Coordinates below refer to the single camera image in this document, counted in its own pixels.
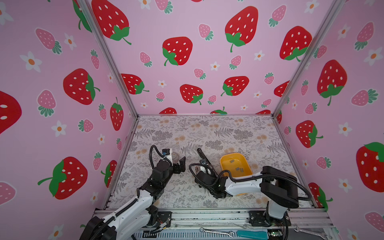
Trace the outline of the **black stapler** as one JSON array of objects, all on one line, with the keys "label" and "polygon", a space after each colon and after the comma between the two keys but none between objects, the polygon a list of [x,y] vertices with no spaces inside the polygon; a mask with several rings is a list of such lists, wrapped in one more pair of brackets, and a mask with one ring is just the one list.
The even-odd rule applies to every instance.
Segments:
[{"label": "black stapler", "polygon": [[202,165],[201,171],[205,172],[206,174],[209,174],[211,177],[217,177],[218,176],[217,172],[215,171],[213,165],[208,160],[206,155],[203,153],[202,149],[198,148],[197,152],[201,158],[200,160],[200,164]]}]

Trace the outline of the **yellow plastic tray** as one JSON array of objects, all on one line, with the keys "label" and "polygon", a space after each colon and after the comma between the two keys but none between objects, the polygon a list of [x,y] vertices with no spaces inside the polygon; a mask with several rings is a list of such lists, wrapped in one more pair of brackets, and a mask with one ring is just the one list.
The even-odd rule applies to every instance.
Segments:
[{"label": "yellow plastic tray", "polygon": [[[231,176],[235,178],[245,179],[246,177],[251,177],[253,172],[246,160],[246,158],[240,153],[227,154],[221,157],[220,164],[222,170],[229,171]],[[236,171],[236,168],[241,168],[242,171]],[[255,189],[253,182],[251,183],[235,183],[229,178],[229,174],[225,173],[225,176],[228,177],[225,188],[227,194],[231,196],[243,195],[252,193]]]}]

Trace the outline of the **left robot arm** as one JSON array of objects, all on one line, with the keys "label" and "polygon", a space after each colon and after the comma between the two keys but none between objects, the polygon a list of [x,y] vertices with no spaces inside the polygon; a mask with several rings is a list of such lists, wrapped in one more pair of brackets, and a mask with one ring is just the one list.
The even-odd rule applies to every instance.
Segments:
[{"label": "left robot arm", "polygon": [[93,217],[85,226],[81,240],[127,240],[145,226],[153,226],[158,220],[158,208],[154,203],[162,196],[174,174],[186,171],[186,158],[172,162],[172,150],[161,152],[155,145],[150,147],[149,159],[152,173],[136,190],[136,196],[122,207],[103,217]]}]

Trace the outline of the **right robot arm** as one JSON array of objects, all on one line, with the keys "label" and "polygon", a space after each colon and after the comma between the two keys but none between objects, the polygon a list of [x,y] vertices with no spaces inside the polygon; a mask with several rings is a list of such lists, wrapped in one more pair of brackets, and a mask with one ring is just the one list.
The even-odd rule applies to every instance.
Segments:
[{"label": "right robot arm", "polygon": [[298,183],[297,178],[270,166],[264,166],[257,175],[233,177],[229,170],[219,174],[208,164],[191,164],[189,170],[199,187],[209,191],[216,199],[240,194],[262,193],[269,198],[260,217],[251,216],[253,227],[287,227],[289,209],[297,209],[299,201],[312,201],[311,192]]}]

